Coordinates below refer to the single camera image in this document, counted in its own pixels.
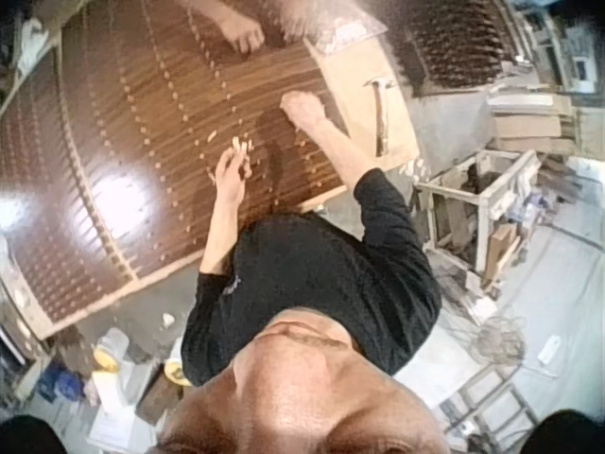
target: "man's right hand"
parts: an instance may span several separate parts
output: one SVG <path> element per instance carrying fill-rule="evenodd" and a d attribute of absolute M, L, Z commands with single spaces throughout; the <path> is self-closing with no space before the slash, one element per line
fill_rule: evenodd
<path fill-rule="evenodd" d="M 255 52 L 265 43 L 265 34 L 260 24 L 234 9 L 218 26 L 225 39 L 242 54 Z"/>
<path fill-rule="evenodd" d="M 323 104 L 312 93 L 286 93 L 282 97 L 281 107 L 294 126 L 309 135 L 326 120 Z"/>

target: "plank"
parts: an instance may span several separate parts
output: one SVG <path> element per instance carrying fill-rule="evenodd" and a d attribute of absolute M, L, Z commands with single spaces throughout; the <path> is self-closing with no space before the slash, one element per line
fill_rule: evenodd
<path fill-rule="evenodd" d="M 496 138 L 493 146 L 504 151 L 527 151 L 535 149 L 540 153 L 575 155 L 578 145 L 571 139 L 555 137 L 531 137 L 521 139 Z"/>
<path fill-rule="evenodd" d="M 569 96 L 546 93 L 498 95 L 488 99 L 492 112 L 498 114 L 567 115 L 574 114 Z"/>
<path fill-rule="evenodd" d="M 502 224 L 490 236 L 490 247 L 483 282 L 490 282 L 497 276 L 500 260 L 516 238 L 516 230 L 517 226 L 515 224 Z"/>
<path fill-rule="evenodd" d="M 457 168 L 452 168 L 441 176 L 441 184 L 453 189 L 460 189 L 466 178 Z M 452 245 L 456 249 L 466 246 L 472 238 L 469 233 L 466 205 L 457 199 L 445 199 L 447 218 L 452 232 Z"/>
<path fill-rule="evenodd" d="M 525 137 L 561 137 L 562 126 L 558 116 L 508 115 L 496 116 L 495 136 L 501 139 Z"/>

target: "man's left hand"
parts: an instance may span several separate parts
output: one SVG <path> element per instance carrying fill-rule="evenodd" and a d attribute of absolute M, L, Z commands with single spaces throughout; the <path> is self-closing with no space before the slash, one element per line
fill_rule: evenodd
<path fill-rule="evenodd" d="M 251 142 L 240 144 L 234 138 L 233 147 L 223 152 L 216 165 L 216 203 L 223 207 L 239 208 L 246 195 L 246 180 L 252 176 L 250 167 Z"/>

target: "hand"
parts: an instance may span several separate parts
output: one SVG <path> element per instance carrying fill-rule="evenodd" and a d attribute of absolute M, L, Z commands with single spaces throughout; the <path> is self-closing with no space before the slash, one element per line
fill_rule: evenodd
<path fill-rule="evenodd" d="M 282 97 L 282 109 L 298 129 L 311 134 L 326 120 L 320 99 L 308 92 L 289 92 Z"/>
<path fill-rule="evenodd" d="M 277 0 L 280 10 L 280 23 L 285 41 L 292 42 L 302 38 L 308 29 L 313 0 Z"/>
<path fill-rule="evenodd" d="M 265 43 L 265 34 L 260 24 L 232 10 L 218 26 L 233 48 L 242 53 L 255 52 Z"/>
<path fill-rule="evenodd" d="M 216 165 L 216 204 L 223 208 L 239 208 L 246 195 L 246 180 L 252 176 L 250 157 L 252 142 L 239 143 L 233 139 L 233 147 L 220 156 Z"/>

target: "workbench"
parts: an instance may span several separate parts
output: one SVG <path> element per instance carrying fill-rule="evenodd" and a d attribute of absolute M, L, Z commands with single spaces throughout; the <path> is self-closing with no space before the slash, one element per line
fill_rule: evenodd
<path fill-rule="evenodd" d="M 428 183 L 416 184 L 416 187 L 425 192 L 427 197 L 430 239 L 425 246 L 426 249 L 441 255 L 452 265 L 464 271 L 467 289 L 478 296 L 483 296 L 486 291 L 489 291 L 489 288 L 485 287 L 485 278 L 490 235 L 494 231 L 494 223 L 509 211 L 520 196 L 520 186 L 528 184 L 537 175 L 541 165 L 537 153 L 533 150 L 520 154 L 484 149 Z M 471 166 L 476 168 L 479 178 L 494 171 L 501 175 L 478 194 L 461 188 L 464 177 L 458 180 L 458 187 L 451 187 L 451 184 L 446 185 L 448 178 L 454 172 L 459 175 L 468 174 Z M 459 216 L 462 216 L 458 225 L 453 226 L 452 232 L 445 236 L 440 236 L 438 233 L 436 196 L 441 196 L 446 201 L 456 201 L 457 204 L 453 205 L 454 209 L 447 213 L 449 217 L 455 216 L 457 212 Z M 472 205 L 474 211 L 468 218 L 465 214 L 466 205 Z M 471 241 L 473 232 L 476 232 L 476 253 L 473 261 L 465 261 L 446 249 L 446 246 L 452 243 L 460 232 L 463 238 L 466 237 L 467 242 Z M 524 241 L 515 241 L 505 252 L 502 262 L 497 265 L 500 272 L 524 248 Z"/>

